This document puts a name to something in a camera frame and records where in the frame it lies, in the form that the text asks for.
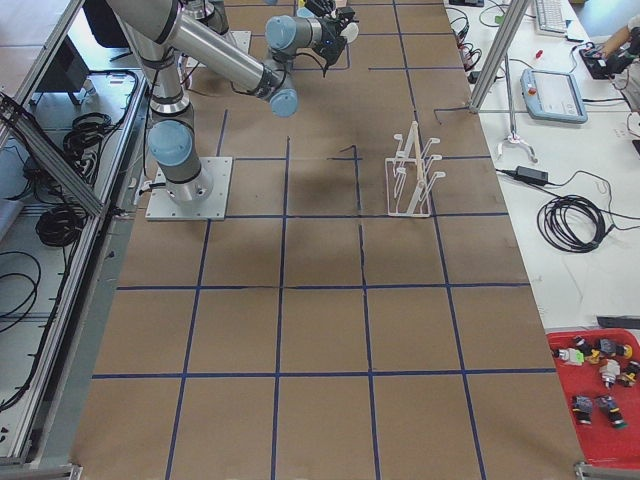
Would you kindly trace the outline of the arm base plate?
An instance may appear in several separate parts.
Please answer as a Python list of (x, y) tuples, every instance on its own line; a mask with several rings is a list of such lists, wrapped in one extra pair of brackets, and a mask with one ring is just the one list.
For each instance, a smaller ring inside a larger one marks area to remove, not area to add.
[(189, 183), (167, 181), (158, 168), (145, 217), (149, 221), (223, 221), (226, 216), (233, 158), (200, 157), (201, 171)]

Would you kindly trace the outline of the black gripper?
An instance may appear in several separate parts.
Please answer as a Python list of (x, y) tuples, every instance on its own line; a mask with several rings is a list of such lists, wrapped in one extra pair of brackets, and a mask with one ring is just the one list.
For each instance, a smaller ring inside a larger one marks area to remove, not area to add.
[(338, 60), (347, 40), (342, 36), (343, 30), (349, 25), (348, 19), (320, 18), (321, 40), (319, 41), (319, 55), (324, 60)]
[(334, 0), (306, 0), (305, 7), (317, 17), (325, 17), (335, 10)]

